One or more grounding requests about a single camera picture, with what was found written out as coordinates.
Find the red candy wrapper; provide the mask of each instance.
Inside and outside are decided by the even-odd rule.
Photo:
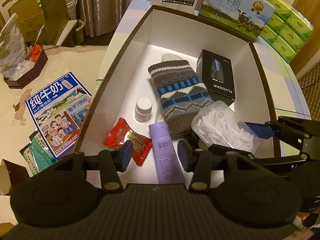
[[[141,166],[152,147],[151,139],[134,132],[126,120],[120,117],[103,144],[108,147],[121,147],[126,140],[132,141],[132,158],[138,166]]]

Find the barcode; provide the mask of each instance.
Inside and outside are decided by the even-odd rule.
[[[166,147],[170,146],[170,141],[165,141],[165,142],[162,142],[162,143],[158,143],[158,146],[159,146],[160,149],[166,148]]]

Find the wooden floor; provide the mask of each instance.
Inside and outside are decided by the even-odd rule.
[[[100,35],[100,36],[95,36],[93,38],[90,38],[90,36],[86,36],[84,38],[84,42],[82,45],[100,45],[100,46],[107,46],[109,45],[113,34],[115,31]]]

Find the cartoon family illustration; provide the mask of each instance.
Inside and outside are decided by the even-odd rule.
[[[52,147],[57,147],[63,143],[64,139],[67,138],[73,131],[78,130],[78,127],[68,121],[66,117],[61,117],[60,114],[55,115],[54,121],[50,123],[49,140]]]

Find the gold medal badge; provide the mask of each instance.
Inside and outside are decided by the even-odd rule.
[[[263,3],[261,1],[255,1],[253,3],[253,7],[252,7],[251,11],[256,11],[257,14],[260,14],[260,12],[262,12],[262,10],[263,10],[263,7],[264,6],[263,6]]]

